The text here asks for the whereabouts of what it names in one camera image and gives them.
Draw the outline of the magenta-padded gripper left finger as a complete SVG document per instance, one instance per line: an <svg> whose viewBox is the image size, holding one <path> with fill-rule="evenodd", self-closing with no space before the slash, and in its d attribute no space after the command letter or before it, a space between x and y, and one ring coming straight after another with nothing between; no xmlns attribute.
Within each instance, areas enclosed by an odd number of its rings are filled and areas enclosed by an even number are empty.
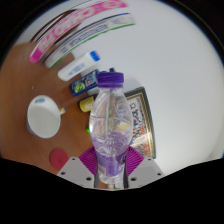
<svg viewBox="0 0 224 224"><path fill-rule="evenodd" d="M98 186L97 158L91 147L79 157L71 157L57 175L84 188Z"/></svg>

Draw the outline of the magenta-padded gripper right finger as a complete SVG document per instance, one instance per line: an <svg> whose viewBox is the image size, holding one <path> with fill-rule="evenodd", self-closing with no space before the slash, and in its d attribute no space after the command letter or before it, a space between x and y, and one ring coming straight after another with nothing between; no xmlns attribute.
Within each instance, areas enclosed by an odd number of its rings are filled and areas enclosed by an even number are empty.
<svg viewBox="0 0 224 224"><path fill-rule="evenodd" d="M144 157L130 147L126 156L123 184L133 189L146 186L164 176L153 158Z"/></svg>

